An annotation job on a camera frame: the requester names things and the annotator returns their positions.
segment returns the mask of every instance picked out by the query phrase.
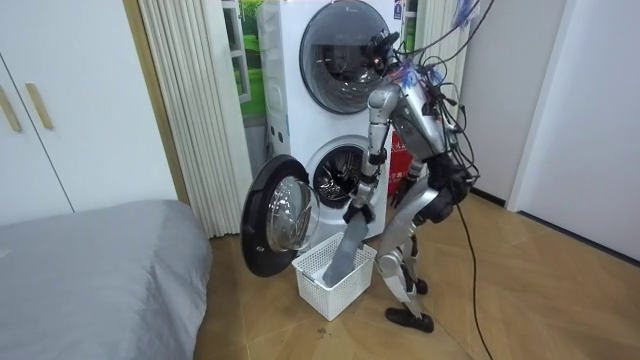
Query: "white curtain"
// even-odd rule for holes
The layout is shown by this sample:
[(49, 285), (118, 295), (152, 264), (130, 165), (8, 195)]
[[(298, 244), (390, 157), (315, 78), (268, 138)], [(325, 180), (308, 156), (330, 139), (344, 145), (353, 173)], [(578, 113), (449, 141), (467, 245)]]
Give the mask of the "white curtain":
[(238, 233), (252, 180), (220, 0), (139, 0), (189, 201), (210, 237)]
[[(451, 30), (457, 3), (458, 0), (418, 0), (416, 49), (431, 44), (447, 31)], [(477, 12), (479, 8), (480, 5), (478, 4), (475, 12)], [(453, 55), (468, 38), (469, 26), (458, 29), (438, 44), (429, 48), (425, 52), (424, 57), (439, 56), (446, 59)], [(447, 77), (445, 81), (456, 84), (459, 90), (461, 90), (462, 86), (462, 73), (464, 72), (466, 54), (467, 49), (465, 48), (456, 58), (447, 63)], [(447, 96), (455, 98), (455, 92), (452, 87), (443, 87), (442, 91)], [(457, 114), (457, 110), (457, 107), (450, 109), (454, 117)]]

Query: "plastic basket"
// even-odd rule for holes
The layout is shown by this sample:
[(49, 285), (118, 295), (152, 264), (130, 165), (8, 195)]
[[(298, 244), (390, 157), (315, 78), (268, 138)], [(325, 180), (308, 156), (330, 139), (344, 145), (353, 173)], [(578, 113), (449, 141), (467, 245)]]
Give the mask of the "plastic basket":
[(337, 233), (293, 260), (300, 296), (331, 321), (371, 285), (376, 250), (367, 245), (358, 249), (354, 270), (335, 286), (324, 285), (322, 275), (338, 249), (343, 233)]

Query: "gray towel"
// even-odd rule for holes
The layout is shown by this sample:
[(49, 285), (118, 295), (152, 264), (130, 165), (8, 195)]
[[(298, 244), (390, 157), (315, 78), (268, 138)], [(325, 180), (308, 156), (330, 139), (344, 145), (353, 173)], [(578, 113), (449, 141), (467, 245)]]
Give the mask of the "gray towel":
[(369, 226), (364, 219), (362, 212), (358, 212), (351, 218), (344, 237), (338, 245), (336, 254), (331, 259), (331, 264), (324, 273), (322, 279), (328, 287), (333, 287), (345, 276), (353, 271), (353, 261), (358, 251), (358, 246), (367, 236)]

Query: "gray cloth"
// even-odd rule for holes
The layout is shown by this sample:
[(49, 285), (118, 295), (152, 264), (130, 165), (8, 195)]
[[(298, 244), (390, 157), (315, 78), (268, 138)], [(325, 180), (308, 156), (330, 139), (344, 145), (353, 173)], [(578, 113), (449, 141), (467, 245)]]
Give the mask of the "gray cloth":
[(0, 359), (192, 359), (211, 260), (177, 201), (0, 227)]
[(325, 285), (333, 287), (353, 271), (356, 252), (362, 240), (367, 236), (367, 231), (368, 226), (364, 215), (358, 211), (358, 213), (351, 218), (351, 221), (349, 221), (347, 230), (344, 232), (344, 237), (336, 250), (336, 254), (333, 256), (333, 259), (331, 259), (331, 264), (322, 276)]

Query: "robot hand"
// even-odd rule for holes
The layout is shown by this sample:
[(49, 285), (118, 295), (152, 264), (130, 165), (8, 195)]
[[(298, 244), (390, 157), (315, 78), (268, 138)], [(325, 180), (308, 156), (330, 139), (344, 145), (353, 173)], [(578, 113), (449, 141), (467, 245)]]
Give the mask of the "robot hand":
[(402, 202), (404, 196), (407, 195), (409, 189), (411, 189), (413, 185), (416, 184), (416, 181), (418, 181), (418, 178), (412, 175), (403, 177), (402, 180), (400, 180), (400, 184), (398, 185), (396, 192), (393, 194), (393, 198), (391, 199), (391, 206), (397, 208), (398, 205), (400, 205), (400, 202)]
[(371, 207), (371, 198), (373, 197), (374, 184), (367, 184), (360, 181), (358, 191), (347, 208), (343, 219), (348, 224), (353, 215), (358, 211), (362, 211), (367, 224), (375, 220), (375, 214)]

